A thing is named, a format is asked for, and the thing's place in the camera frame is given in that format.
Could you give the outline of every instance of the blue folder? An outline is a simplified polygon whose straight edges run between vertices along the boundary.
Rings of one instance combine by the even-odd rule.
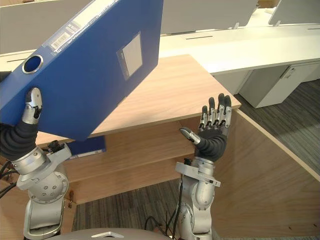
[[[17,124],[38,87],[39,130],[85,140],[158,64],[162,9],[163,0],[89,3],[0,83],[0,122]]]

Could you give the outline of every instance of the gray partition panel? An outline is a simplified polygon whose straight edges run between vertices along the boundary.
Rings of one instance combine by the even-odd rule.
[[[164,0],[162,34],[247,25],[258,0]]]
[[[320,24],[320,0],[280,0],[269,20],[270,25]]]
[[[52,0],[0,8],[0,54],[37,49],[91,0]]]

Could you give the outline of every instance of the white label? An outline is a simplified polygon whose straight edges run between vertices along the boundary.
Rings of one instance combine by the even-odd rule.
[[[66,23],[57,33],[57,39],[53,35],[48,43],[54,52],[60,52],[65,44],[70,44],[78,37],[88,26],[90,26],[96,19],[98,19],[105,11],[112,7],[119,0],[94,0],[89,3],[76,17]]]
[[[70,35],[64,32],[51,44],[51,47],[53,47],[54,49],[59,48],[62,44],[64,44],[69,39],[69,37]]]
[[[142,66],[140,33],[122,49],[129,77]]]
[[[80,28],[87,25],[95,16],[99,16],[101,11],[110,7],[116,0],[95,0],[86,9],[84,9],[72,21]]]

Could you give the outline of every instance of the wooden panel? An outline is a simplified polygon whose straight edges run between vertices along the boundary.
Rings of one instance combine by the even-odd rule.
[[[93,131],[92,136],[137,126],[172,122],[197,116],[204,101],[230,93],[190,55],[160,58],[158,66]],[[240,103],[231,96],[232,107]],[[65,139],[43,132],[36,144]]]
[[[176,162],[183,162],[184,157],[190,158],[192,156],[181,156],[92,177],[84,181],[71,183],[69,190],[74,192],[74,201],[77,204],[83,204],[130,190],[177,179],[180,177],[180,174],[175,171]]]
[[[22,0],[1,0],[0,6],[8,6],[8,5],[15,5],[15,4],[21,4]]]
[[[198,118],[180,122],[196,128]],[[320,234],[320,176],[238,109],[214,171],[212,226],[221,237]]]
[[[107,135],[106,152],[64,162],[69,182],[192,154],[180,127],[176,121]]]
[[[1,188],[4,188],[9,184],[1,180],[0,185]],[[28,192],[21,191],[17,187],[11,189],[0,199],[0,239],[23,239],[25,210],[28,201]],[[76,208],[75,203],[72,204],[72,208],[64,208],[62,233],[71,232]]]

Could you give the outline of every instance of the robotic hand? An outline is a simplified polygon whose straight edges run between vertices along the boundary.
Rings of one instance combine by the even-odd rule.
[[[182,174],[182,200],[177,217],[182,240],[212,240],[210,208],[215,187],[221,184],[213,177],[214,162],[225,152],[231,112],[230,97],[221,93],[217,111],[213,97],[209,99],[209,111],[207,106],[202,107],[198,134],[187,127],[180,129],[195,146],[193,161],[176,165],[176,171]]]
[[[24,239],[42,240],[59,234],[64,195],[68,179],[60,164],[71,156],[66,144],[54,141],[46,154],[36,146],[38,121],[42,111],[42,97],[38,88],[26,96],[21,121],[16,126],[1,125],[0,152],[12,162],[20,174],[16,186],[28,189],[30,201],[25,210]]]

